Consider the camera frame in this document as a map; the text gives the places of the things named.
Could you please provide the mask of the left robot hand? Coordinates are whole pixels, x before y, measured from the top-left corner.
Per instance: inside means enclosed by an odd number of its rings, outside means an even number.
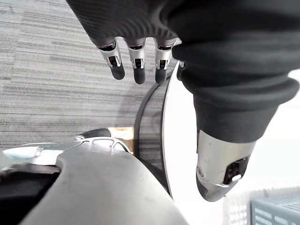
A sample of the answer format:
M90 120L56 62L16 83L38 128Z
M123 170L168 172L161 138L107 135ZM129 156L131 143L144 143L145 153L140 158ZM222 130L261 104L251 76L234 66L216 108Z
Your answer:
M299 83L297 0L70 0L92 43L116 65L116 37L133 49L155 38L157 50L183 63L193 94L201 196L215 202L244 175L255 142Z

